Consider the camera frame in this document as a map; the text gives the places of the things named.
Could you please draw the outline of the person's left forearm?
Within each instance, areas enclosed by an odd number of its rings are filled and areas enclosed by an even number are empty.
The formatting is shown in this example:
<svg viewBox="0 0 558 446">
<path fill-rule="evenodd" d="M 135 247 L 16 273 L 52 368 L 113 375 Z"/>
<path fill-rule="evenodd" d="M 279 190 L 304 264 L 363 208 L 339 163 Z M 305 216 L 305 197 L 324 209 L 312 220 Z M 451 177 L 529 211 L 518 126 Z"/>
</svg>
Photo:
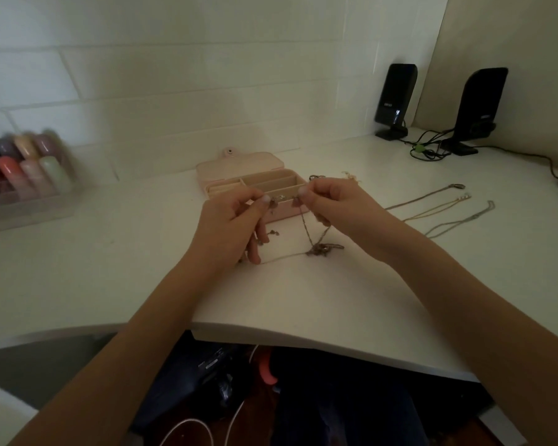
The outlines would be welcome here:
<svg viewBox="0 0 558 446">
<path fill-rule="evenodd" d="M 241 255 L 189 250 L 118 334 L 7 446 L 119 446 L 199 299 Z"/>
</svg>

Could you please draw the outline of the clear acrylic organizer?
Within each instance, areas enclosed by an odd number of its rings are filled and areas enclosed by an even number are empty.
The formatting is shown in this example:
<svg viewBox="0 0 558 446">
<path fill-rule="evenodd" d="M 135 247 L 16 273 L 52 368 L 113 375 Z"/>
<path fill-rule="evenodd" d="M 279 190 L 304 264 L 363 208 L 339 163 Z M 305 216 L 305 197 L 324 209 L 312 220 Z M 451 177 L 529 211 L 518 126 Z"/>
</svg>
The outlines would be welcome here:
<svg viewBox="0 0 558 446">
<path fill-rule="evenodd" d="M 84 191 L 74 184 L 68 194 L 21 200 L 7 181 L 0 182 L 0 232 L 73 216 Z"/>
</svg>

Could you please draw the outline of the person's right forearm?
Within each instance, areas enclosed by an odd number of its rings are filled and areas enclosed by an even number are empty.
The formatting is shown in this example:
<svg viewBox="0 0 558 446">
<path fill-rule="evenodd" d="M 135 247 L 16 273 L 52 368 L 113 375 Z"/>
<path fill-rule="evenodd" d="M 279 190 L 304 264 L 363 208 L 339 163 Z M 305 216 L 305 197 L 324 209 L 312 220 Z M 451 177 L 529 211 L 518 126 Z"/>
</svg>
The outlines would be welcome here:
<svg viewBox="0 0 558 446">
<path fill-rule="evenodd" d="M 558 446 L 558 337 L 408 225 L 384 250 L 529 445 Z"/>
</svg>

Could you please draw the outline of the person's left hand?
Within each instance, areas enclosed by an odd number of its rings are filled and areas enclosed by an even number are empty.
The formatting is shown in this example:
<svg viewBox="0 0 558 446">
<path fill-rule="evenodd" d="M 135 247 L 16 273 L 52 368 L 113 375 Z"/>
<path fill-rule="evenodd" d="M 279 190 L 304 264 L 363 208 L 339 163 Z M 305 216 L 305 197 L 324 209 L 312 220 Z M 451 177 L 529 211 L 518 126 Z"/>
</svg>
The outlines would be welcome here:
<svg viewBox="0 0 558 446">
<path fill-rule="evenodd" d="M 240 217 L 240 206 L 265 194 L 240 186 L 203 204 L 198 226 L 185 258 L 199 275 L 217 277 L 242 259 L 261 263 L 259 247 L 269 242 L 262 219 Z"/>
</svg>

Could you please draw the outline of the black bag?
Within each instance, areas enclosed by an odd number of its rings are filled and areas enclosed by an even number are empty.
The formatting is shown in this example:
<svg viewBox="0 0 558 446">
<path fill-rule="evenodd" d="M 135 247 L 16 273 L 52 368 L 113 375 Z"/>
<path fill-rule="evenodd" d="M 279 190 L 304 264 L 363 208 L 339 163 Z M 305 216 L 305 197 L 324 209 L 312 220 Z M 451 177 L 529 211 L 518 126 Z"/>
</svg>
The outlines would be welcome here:
<svg viewBox="0 0 558 446">
<path fill-rule="evenodd" d="M 233 412 L 253 385 L 251 351 L 249 345 L 180 339 L 150 386 L 131 431 L 144 433 L 181 403 L 203 421 Z"/>
</svg>

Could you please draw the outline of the pink jewelry box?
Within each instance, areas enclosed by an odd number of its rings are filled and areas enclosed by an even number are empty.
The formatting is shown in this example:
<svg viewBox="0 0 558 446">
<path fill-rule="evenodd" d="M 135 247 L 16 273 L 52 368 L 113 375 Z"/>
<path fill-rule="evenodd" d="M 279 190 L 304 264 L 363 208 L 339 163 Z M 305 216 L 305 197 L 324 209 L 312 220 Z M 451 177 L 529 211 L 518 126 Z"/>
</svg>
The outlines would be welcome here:
<svg viewBox="0 0 558 446">
<path fill-rule="evenodd" d="M 287 169 L 282 160 L 269 152 L 243 155 L 226 148 L 221 158 L 198 164 L 196 175 L 208 199 L 240 186 L 257 188 L 268 194 L 275 206 L 263 217 L 265 224 L 307 212 L 305 207 L 293 205 L 299 187 L 306 185 L 305 179 Z"/>
</svg>

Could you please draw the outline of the small black speaker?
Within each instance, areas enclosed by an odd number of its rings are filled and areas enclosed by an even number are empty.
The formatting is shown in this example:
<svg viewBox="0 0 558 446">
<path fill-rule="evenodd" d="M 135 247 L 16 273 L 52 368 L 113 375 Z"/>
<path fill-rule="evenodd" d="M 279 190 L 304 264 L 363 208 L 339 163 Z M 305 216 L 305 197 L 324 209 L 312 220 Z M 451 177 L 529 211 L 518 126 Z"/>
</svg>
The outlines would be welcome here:
<svg viewBox="0 0 558 446">
<path fill-rule="evenodd" d="M 375 136 L 396 141 L 407 136 L 405 115 L 418 76 L 418 68 L 411 63 L 393 63 L 389 66 L 386 80 L 374 115 L 375 123 L 386 127 L 376 132 Z"/>
</svg>

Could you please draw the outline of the pink curved object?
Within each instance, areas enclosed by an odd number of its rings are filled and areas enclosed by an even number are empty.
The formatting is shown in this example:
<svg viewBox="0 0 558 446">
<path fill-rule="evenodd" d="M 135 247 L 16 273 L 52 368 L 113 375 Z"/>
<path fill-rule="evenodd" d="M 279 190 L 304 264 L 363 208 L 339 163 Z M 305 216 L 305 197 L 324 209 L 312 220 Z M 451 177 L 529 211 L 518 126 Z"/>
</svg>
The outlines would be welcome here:
<svg viewBox="0 0 558 446">
<path fill-rule="evenodd" d="M 272 349 L 263 349 L 257 358 L 258 370 L 262 381 L 268 386 L 272 387 L 278 382 L 278 378 L 271 372 L 270 359 L 271 359 Z"/>
</svg>

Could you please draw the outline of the person's right hand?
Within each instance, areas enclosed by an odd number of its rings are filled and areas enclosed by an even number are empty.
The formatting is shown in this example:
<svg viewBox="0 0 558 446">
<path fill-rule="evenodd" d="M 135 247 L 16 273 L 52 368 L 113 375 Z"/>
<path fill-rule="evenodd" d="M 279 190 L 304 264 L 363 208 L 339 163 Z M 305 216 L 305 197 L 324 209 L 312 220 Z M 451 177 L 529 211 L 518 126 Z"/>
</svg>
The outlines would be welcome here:
<svg viewBox="0 0 558 446">
<path fill-rule="evenodd" d="M 330 193 L 335 200 L 334 207 L 307 208 L 320 222 L 335 227 L 378 261 L 388 263 L 404 248 L 423 239 L 353 181 L 317 178 L 303 187 L 316 187 Z"/>
</svg>

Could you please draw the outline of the large black speaker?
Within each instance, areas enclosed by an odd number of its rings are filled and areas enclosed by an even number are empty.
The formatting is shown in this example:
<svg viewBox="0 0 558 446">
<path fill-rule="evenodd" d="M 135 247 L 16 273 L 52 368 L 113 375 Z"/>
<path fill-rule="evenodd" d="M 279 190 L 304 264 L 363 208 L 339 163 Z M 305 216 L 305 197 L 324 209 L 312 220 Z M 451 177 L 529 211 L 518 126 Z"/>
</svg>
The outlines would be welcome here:
<svg viewBox="0 0 558 446">
<path fill-rule="evenodd" d="M 474 72 L 463 88 L 452 136 L 440 147 L 456 156 L 478 153 L 467 142 L 484 139 L 495 130 L 494 121 L 509 70 L 506 67 L 484 68 Z"/>
</svg>

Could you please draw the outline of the person's dark trousers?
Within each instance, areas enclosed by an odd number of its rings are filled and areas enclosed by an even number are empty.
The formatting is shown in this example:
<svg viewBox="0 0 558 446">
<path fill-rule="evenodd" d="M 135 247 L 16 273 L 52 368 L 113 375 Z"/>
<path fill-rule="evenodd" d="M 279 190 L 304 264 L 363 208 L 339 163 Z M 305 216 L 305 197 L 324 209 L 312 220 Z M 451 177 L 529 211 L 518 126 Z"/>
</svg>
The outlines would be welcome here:
<svg viewBox="0 0 558 446">
<path fill-rule="evenodd" d="M 389 367 L 313 349 L 275 347 L 280 390 L 270 446 L 428 446 L 408 389 Z"/>
</svg>

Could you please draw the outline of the row of coloured polish bottles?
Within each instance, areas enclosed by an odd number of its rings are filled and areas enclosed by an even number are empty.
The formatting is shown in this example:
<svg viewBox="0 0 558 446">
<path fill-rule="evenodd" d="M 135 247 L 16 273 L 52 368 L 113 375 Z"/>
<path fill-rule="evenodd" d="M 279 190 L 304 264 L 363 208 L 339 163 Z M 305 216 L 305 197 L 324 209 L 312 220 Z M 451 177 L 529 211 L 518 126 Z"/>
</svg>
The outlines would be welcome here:
<svg viewBox="0 0 558 446">
<path fill-rule="evenodd" d="M 64 146 L 53 134 L 0 137 L 0 206 L 65 196 L 77 187 Z"/>
</svg>

